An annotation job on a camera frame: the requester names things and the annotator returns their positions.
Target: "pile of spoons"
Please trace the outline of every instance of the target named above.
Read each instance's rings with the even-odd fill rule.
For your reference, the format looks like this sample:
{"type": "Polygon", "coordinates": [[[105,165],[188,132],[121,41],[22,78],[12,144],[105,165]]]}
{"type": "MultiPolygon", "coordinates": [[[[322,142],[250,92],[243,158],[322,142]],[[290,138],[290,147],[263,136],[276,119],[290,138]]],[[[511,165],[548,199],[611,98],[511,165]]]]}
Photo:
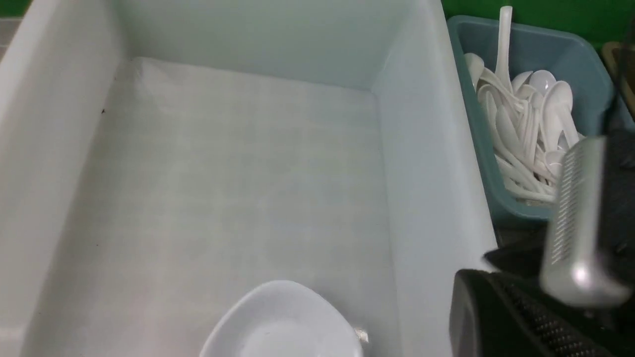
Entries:
{"type": "Polygon", "coordinates": [[[487,116],[505,188],[517,199],[552,203],[562,159],[583,136],[573,123],[573,93],[567,82],[544,70],[511,80],[511,18],[512,7],[502,7],[494,72],[473,53],[466,53],[465,61],[487,116]]]}

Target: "black object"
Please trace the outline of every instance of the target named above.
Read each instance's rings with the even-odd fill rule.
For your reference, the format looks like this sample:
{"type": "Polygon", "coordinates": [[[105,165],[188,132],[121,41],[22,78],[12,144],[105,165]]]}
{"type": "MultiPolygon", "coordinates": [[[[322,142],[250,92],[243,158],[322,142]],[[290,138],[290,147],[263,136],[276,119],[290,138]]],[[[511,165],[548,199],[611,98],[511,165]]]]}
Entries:
{"type": "Polygon", "coordinates": [[[538,286],[506,273],[461,270],[450,311],[454,357],[626,357],[635,341],[538,286]]]}
{"type": "Polygon", "coordinates": [[[608,271],[635,286],[635,133],[607,135],[599,248],[608,271]]]}
{"type": "Polygon", "coordinates": [[[519,241],[485,253],[485,259],[503,272],[522,278],[538,278],[545,250],[546,233],[547,227],[542,226],[519,241]]]}

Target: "plastic container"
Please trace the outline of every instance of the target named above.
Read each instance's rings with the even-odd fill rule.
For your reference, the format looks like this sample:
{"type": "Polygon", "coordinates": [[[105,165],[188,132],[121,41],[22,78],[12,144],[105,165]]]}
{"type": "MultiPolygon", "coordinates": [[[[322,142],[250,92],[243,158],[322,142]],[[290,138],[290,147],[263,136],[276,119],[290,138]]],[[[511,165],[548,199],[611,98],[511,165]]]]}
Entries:
{"type": "MultiPolygon", "coordinates": [[[[487,68],[494,71],[498,21],[456,16],[449,19],[448,30],[492,222],[500,227],[519,228],[548,220],[551,214],[548,207],[516,201],[505,189],[485,113],[465,63],[464,54],[475,53],[485,61],[487,68]]],[[[556,79],[568,82],[573,90],[572,115],[577,130],[587,136],[599,133],[613,85],[598,54],[587,41],[566,32],[512,24],[509,53],[511,78],[525,71],[546,69],[556,79]]],[[[632,126],[632,119],[623,104],[620,117],[632,126]]]]}
{"type": "Polygon", "coordinates": [[[451,355],[453,276],[496,247],[451,57],[438,0],[34,0],[0,62],[0,356],[197,356],[269,280],[372,356],[451,355]]]}

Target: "green wall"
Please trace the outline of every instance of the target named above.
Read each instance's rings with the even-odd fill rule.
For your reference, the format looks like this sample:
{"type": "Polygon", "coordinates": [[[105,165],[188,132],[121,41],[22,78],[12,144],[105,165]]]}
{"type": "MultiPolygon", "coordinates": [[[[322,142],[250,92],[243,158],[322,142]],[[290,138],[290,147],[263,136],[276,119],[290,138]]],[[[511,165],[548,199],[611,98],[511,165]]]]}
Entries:
{"type": "Polygon", "coordinates": [[[595,48],[621,41],[635,0],[441,0],[446,17],[498,18],[501,6],[514,7],[514,22],[572,32],[595,48]]]}
{"type": "Polygon", "coordinates": [[[31,0],[0,0],[0,17],[20,17],[24,15],[31,0]]]}

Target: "bin floor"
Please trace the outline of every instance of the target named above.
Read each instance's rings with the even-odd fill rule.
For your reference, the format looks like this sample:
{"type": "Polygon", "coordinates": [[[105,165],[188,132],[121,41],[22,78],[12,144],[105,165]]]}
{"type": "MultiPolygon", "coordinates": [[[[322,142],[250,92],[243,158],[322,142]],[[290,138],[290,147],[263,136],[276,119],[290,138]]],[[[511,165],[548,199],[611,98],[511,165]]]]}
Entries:
{"type": "Polygon", "coordinates": [[[269,280],[401,355],[374,96],[126,61],[24,355],[197,356],[269,280]]]}

